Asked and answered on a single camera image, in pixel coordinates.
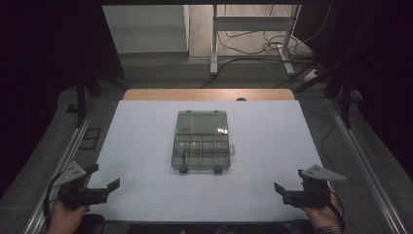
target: aluminum rail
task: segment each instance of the aluminum rail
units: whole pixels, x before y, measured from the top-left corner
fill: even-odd
[[[79,148],[79,145],[82,141],[83,135],[86,132],[86,129],[88,128],[88,125],[90,124],[95,108],[97,106],[98,99],[93,98],[91,107],[87,113],[86,119],[83,122],[83,124],[76,129],[75,133],[73,134],[72,139],[70,140],[67,148],[65,149],[63,155],[60,158],[60,161],[58,162],[55,171],[53,172],[53,176],[55,176],[57,173],[62,172],[68,165],[73,161],[73,158],[76,154],[77,149]],[[34,209],[33,214],[31,215],[30,220],[27,222],[26,227],[24,228],[23,233],[24,234],[32,234],[32,233],[39,233],[40,230],[42,229],[42,226],[45,222],[45,219],[43,218],[43,199],[46,196],[46,190],[43,191],[43,194],[41,198],[39,199],[39,202],[37,203],[36,208]],[[51,191],[51,196],[55,197],[57,195],[57,189],[53,188]]]
[[[370,163],[368,162],[364,152],[362,151],[361,147],[359,146],[356,137],[354,136],[352,130],[349,130],[344,122],[341,120],[340,117],[340,110],[339,107],[337,106],[337,103],[331,99],[327,99],[327,104],[330,107],[330,110],[332,111],[332,114],[334,116],[334,119],[338,125],[338,128],[340,129],[341,133],[343,134],[343,137],[346,141],[346,143],[349,145],[353,156],[356,159],[356,162],[358,164],[358,167],[360,168],[361,172],[364,175],[364,178],[367,181],[367,184],[376,199],[377,204],[379,205],[380,209],[382,210],[382,213],[391,228],[392,232],[394,234],[402,234],[405,233],[407,234],[408,231],[404,227],[401,218],[394,207],[394,204],[389,196],[389,194],[386,192],[386,190],[383,188],[383,185],[381,184],[379,178],[376,176],[373,168],[371,167]]]

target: white board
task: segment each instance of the white board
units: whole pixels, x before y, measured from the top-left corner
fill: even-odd
[[[227,112],[228,172],[182,175],[170,165],[181,110]],[[321,165],[301,107],[280,101],[120,101],[89,188],[121,186],[92,213],[128,222],[259,222],[306,218],[274,182],[302,190],[299,169]]]

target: human hand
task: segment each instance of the human hand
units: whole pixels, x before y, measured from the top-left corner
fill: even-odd
[[[337,211],[341,213],[342,211],[338,204],[338,198],[334,195],[335,190],[333,188],[330,188],[330,191],[332,192],[330,193],[331,204],[337,209]],[[327,227],[327,226],[340,226],[337,216],[328,206],[325,206],[321,209],[314,209],[314,208],[300,208],[300,209],[303,210],[307,214],[307,217],[310,218],[310,222],[312,223],[315,230],[319,228]]]
[[[52,221],[49,225],[48,234],[73,234],[82,222],[83,215],[89,211],[89,206],[79,207],[72,211],[60,201],[52,213]]]

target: clear plastic organizer box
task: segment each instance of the clear plastic organizer box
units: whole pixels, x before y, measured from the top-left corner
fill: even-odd
[[[181,173],[228,171],[230,149],[227,113],[218,110],[179,111],[171,164]]]

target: white wall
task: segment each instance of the white wall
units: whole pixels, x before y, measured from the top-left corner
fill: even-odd
[[[187,6],[102,8],[119,54],[188,51]]]

